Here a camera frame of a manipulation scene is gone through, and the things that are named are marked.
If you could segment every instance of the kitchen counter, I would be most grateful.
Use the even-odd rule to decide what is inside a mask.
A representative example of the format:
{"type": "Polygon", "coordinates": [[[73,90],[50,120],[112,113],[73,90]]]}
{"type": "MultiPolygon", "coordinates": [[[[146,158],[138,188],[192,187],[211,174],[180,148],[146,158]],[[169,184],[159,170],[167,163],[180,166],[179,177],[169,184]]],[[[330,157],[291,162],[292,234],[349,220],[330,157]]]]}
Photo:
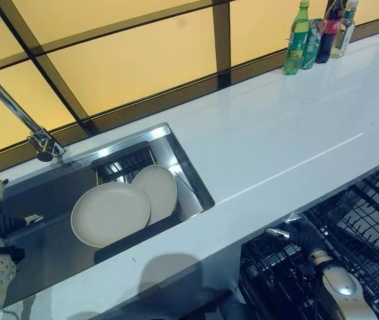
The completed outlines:
{"type": "MultiPolygon", "coordinates": [[[[274,70],[76,143],[66,157],[162,122],[216,205],[38,293],[30,319],[88,319],[199,261],[203,287],[236,285],[241,243],[379,165],[379,35],[295,77],[274,70]]],[[[0,178],[47,165],[29,161],[0,178]]]]}

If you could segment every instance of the plate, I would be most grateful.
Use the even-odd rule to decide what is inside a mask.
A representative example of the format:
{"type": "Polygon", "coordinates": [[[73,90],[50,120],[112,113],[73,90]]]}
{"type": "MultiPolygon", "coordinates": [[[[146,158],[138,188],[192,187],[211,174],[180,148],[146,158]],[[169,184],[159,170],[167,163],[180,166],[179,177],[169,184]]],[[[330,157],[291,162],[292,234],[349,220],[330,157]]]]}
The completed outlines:
{"type": "Polygon", "coordinates": [[[144,168],[133,179],[132,185],[141,188],[151,204],[151,218],[148,225],[160,221],[173,212],[177,202],[175,177],[161,165],[144,168]]]}
{"type": "Polygon", "coordinates": [[[82,242],[103,248],[144,228],[151,206],[135,185],[105,183],[88,190],[75,204],[71,227],[82,242]]]}

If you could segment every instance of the soda can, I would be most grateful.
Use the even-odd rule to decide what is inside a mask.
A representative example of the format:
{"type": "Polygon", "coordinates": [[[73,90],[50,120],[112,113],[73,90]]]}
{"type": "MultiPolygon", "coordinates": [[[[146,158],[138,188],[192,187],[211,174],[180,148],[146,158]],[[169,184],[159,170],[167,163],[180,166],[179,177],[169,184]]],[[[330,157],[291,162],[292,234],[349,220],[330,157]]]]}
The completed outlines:
{"type": "Polygon", "coordinates": [[[324,30],[323,19],[309,20],[309,33],[306,47],[304,48],[301,69],[310,69],[314,65],[316,52],[321,41],[322,31],[324,30]]]}

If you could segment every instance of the sink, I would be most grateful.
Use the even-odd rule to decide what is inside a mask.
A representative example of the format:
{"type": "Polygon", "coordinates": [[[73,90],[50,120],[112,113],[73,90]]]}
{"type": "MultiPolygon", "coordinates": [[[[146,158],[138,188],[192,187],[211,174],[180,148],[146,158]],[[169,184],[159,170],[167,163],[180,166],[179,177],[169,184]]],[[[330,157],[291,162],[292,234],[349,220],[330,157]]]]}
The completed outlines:
{"type": "Polygon", "coordinates": [[[6,245],[25,249],[7,292],[8,306],[210,209],[214,200],[171,128],[163,123],[14,181],[6,188],[3,205],[16,217],[44,216],[5,239],[6,245]],[[178,205],[173,214],[102,249],[79,241],[69,221],[79,197],[101,183],[130,183],[152,164],[175,176],[178,205]]]}

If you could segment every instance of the faucet spout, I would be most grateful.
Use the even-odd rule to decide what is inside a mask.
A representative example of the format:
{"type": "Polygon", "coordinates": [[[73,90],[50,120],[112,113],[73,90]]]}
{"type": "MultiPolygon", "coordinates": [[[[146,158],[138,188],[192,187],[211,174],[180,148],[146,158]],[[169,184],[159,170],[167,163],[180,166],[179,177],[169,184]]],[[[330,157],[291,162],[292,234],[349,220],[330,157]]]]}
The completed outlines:
{"type": "Polygon", "coordinates": [[[37,150],[40,161],[49,162],[65,152],[65,148],[46,129],[39,126],[1,85],[0,100],[31,131],[27,140],[37,150]]]}

